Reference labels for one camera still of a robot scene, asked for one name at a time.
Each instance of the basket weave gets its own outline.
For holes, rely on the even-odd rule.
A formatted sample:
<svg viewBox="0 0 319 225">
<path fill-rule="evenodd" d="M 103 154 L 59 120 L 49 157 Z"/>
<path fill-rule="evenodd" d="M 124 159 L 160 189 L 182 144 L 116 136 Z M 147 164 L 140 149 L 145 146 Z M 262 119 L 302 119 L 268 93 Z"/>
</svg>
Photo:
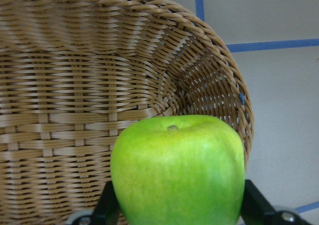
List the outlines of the basket weave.
<svg viewBox="0 0 319 225">
<path fill-rule="evenodd" d="M 93 208 L 121 131 L 173 114 L 223 119 L 248 161 L 245 83 L 190 11 L 167 0 L 0 0 L 1 225 L 63 224 Z"/>
</svg>

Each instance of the blue tape line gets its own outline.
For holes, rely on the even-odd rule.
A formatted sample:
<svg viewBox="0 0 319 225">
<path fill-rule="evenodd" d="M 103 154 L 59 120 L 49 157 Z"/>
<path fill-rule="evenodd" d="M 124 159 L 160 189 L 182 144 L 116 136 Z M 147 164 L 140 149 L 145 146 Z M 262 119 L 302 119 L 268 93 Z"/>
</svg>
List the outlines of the blue tape line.
<svg viewBox="0 0 319 225">
<path fill-rule="evenodd" d="M 313 47 L 319 46 L 319 38 L 301 39 L 301 40 L 285 40 L 272 42 L 252 42 L 240 44 L 228 44 L 227 47 L 230 52 L 248 52 L 272 49 L 284 49 L 294 47 Z"/>
<path fill-rule="evenodd" d="M 196 16 L 205 21 L 204 0 L 195 0 Z"/>
<path fill-rule="evenodd" d="M 307 205 L 298 207 L 298 208 L 296 208 L 295 210 L 296 210 L 298 213 L 304 213 L 304 212 L 308 212 L 308 211 L 314 210 L 314 209 L 319 209 L 319 201 L 318 201 L 318 202 L 315 202 L 315 203 L 312 203 L 312 204 L 307 204 Z"/>
</svg>

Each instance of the screw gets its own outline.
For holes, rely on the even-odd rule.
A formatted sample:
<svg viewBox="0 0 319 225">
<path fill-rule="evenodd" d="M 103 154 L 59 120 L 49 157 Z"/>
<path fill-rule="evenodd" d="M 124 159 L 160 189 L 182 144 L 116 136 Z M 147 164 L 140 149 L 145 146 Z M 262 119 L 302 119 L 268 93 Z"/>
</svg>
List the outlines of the screw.
<svg viewBox="0 0 319 225">
<path fill-rule="evenodd" d="M 90 217 L 82 217 L 79 221 L 79 225 L 90 225 L 91 219 Z"/>
<path fill-rule="evenodd" d="M 293 215 L 292 213 L 289 213 L 289 212 L 283 212 L 281 214 L 281 217 L 283 220 L 285 220 L 287 222 L 293 223 L 295 221 L 295 215 Z"/>
</svg>

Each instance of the white surface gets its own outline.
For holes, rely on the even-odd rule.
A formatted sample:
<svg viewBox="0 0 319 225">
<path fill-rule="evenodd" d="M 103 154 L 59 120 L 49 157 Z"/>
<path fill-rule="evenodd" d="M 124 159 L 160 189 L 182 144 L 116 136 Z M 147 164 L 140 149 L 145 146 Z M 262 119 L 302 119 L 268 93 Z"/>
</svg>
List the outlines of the white surface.
<svg viewBox="0 0 319 225">
<path fill-rule="evenodd" d="M 255 115 L 247 178 L 273 205 L 319 201 L 319 47 L 233 56 Z"/>
<path fill-rule="evenodd" d="M 226 44 L 319 38 L 319 0 L 204 0 Z"/>
</svg>

